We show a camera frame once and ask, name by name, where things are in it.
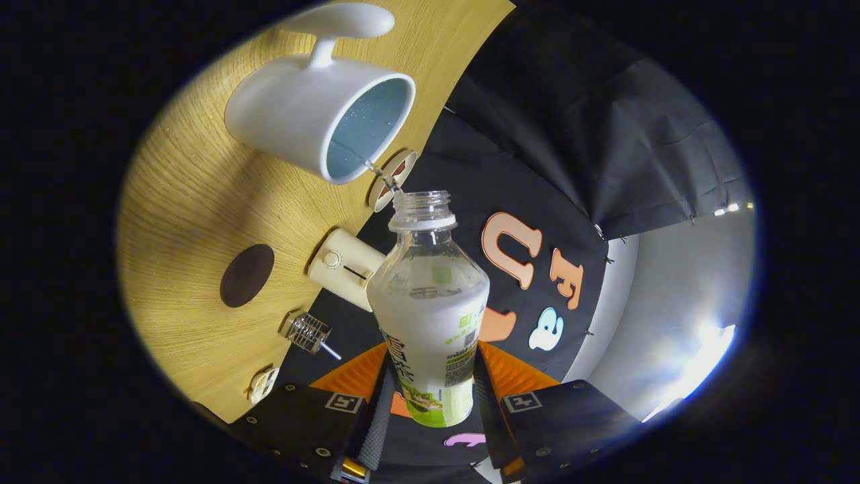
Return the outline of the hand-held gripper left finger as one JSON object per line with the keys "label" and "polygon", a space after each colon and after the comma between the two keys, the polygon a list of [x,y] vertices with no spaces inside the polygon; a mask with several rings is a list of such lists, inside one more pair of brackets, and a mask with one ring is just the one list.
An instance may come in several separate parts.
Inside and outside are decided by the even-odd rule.
{"label": "hand-held gripper left finger", "polygon": [[369,483],[394,390],[389,350],[378,344],[310,385],[279,384],[225,430],[304,480]]}

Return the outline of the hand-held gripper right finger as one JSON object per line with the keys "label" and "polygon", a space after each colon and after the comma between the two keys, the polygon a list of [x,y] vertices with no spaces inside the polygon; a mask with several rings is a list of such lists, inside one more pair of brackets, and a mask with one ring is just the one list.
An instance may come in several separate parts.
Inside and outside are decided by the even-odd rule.
{"label": "hand-held gripper right finger", "polygon": [[556,382],[492,344],[477,344],[474,379],[491,465],[504,480],[568,478],[641,432],[586,380]]}

